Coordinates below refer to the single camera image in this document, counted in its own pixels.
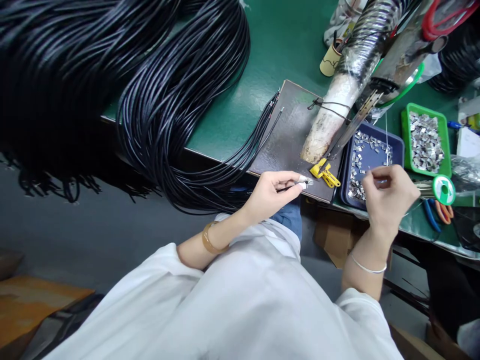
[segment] blue tray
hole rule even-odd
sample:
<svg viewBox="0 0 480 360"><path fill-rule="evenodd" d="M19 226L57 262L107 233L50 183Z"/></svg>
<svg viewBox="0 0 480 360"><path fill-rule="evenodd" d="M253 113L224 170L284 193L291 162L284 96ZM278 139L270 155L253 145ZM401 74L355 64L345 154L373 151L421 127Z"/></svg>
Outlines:
<svg viewBox="0 0 480 360"><path fill-rule="evenodd" d="M360 127L358 128L362 133L373 136L377 140L386 143L387 142L387 133L385 130L382 130L379 127L370 125L367 122L363 122ZM343 158L343 166L341 170L341 191L340 191L340 199L347 205L351 207L367 210L367 207L362 201L357 200L356 198L349 197L349 184L350 184L350 174L351 174L351 166L352 166L352 152L354 149L354 140L355 136L353 136L347 144L346 151L344 153ZM404 141L391 133L388 134L388 145L391 146L391 162L393 164L399 164L401 167L404 167L404 156L405 156L405 144ZM365 148L361 152L361 169L368 171L368 169L374 169L376 167L382 166L383 163L386 161L385 151L382 151L380 148L380 153L376 153L375 150L370 148L369 145L365 146ZM357 169L357 174L355 175L355 179L358 181L362 181L365 174L360 173Z"/></svg>

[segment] right hand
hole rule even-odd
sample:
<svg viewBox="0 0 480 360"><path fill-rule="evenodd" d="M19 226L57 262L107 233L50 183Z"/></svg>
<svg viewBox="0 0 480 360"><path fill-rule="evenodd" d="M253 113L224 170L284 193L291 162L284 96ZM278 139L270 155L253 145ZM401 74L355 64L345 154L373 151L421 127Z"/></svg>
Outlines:
<svg viewBox="0 0 480 360"><path fill-rule="evenodd" d="M238 212L248 219L250 225L268 219L305 190L306 184L295 185L300 178L301 175L293 171L265 171L258 179L250 198ZM288 187L288 190L277 192Z"/></svg>
<svg viewBox="0 0 480 360"><path fill-rule="evenodd" d="M420 190L400 165L376 167L367 172L361 184L372 230L382 236L395 237L405 213L419 198Z"/></svg>

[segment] yellow clamp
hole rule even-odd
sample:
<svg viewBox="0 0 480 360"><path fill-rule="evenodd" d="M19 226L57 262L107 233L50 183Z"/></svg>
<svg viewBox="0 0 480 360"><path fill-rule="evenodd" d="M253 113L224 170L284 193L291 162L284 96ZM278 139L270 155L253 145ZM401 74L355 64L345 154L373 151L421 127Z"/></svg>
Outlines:
<svg viewBox="0 0 480 360"><path fill-rule="evenodd" d="M340 184L340 181L335 177L333 176L333 174L329 171L330 168L332 167L330 165L330 163L328 163L325 167L325 170L322 171L321 173L319 173L320 171L320 167L325 164L325 162L327 161L326 158L323 158L322 160L319 161L318 164L314 165L311 169L310 169L310 172L311 174L316 177L317 179L320 179L320 178L323 178L323 180L325 180L326 184L328 185L329 188L333 188L333 187L339 187L341 184Z"/></svg>

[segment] gold bangle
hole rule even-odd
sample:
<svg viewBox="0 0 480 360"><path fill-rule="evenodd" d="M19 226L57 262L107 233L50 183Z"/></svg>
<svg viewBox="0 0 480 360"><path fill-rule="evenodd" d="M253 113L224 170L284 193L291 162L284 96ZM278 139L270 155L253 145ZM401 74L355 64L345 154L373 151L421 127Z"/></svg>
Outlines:
<svg viewBox="0 0 480 360"><path fill-rule="evenodd" d="M213 224L216 224L218 223L218 221L212 221L210 223L208 223L205 228L203 229L203 233L201 234L201 241L203 242L203 246L205 247L205 249L210 253L210 254L213 254L213 255L219 255L219 254L223 254L224 252L226 252L230 245L227 245L225 246L223 249L217 249L215 246L212 245L212 243L210 242L210 239L209 239L209 229L210 227L213 225Z"/></svg>

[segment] green table surface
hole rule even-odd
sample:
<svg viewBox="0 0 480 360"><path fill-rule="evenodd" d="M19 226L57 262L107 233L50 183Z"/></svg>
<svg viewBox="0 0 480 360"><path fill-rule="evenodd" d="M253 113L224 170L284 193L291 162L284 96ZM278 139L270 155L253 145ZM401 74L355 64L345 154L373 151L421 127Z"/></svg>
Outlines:
<svg viewBox="0 0 480 360"><path fill-rule="evenodd" d="M247 1L245 8L250 27L251 53L239 83L218 97L193 133L188 148L217 160L226 160L248 138L266 102L288 79L320 96L329 88L331 77L319 70L327 48L323 33L334 12L336 1L261 0ZM388 111L388 132L401 135L400 113L407 103L416 103L445 114L448 120L457 118L457 99L419 84ZM114 119L117 104L105 112ZM385 118L377 125L385 128ZM343 204L339 196L333 205L365 215ZM469 258L480 254L458 247L453 225L438 234L430 227L422 206L408 213L400 226L402 231L440 246L461 252Z"/></svg>

